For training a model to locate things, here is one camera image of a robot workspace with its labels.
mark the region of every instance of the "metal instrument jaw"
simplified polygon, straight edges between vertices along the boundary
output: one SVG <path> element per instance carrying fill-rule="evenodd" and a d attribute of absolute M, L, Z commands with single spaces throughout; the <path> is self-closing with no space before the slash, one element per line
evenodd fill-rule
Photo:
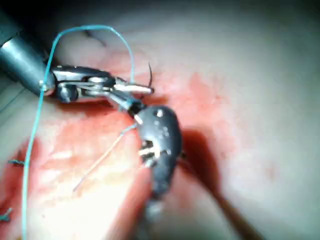
<path fill-rule="evenodd" d="M 107 71 L 82 66 L 57 66 L 51 69 L 56 79 L 55 97 L 63 103 L 96 102 L 110 98 L 111 92 L 118 95 L 149 95 L 154 93 L 152 87 L 131 84 Z"/>

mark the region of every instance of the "gray instrument shaft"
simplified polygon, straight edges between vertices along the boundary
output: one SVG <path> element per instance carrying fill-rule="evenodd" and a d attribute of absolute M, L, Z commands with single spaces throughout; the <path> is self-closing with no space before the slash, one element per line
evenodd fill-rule
<path fill-rule="evenodd" d="M 24 29 L 0 9 L 0 68 L 39 96 L 46 71 L 46 52 Z M 55 90 L 55 78 L 50 72 L 45 95 Z"/>

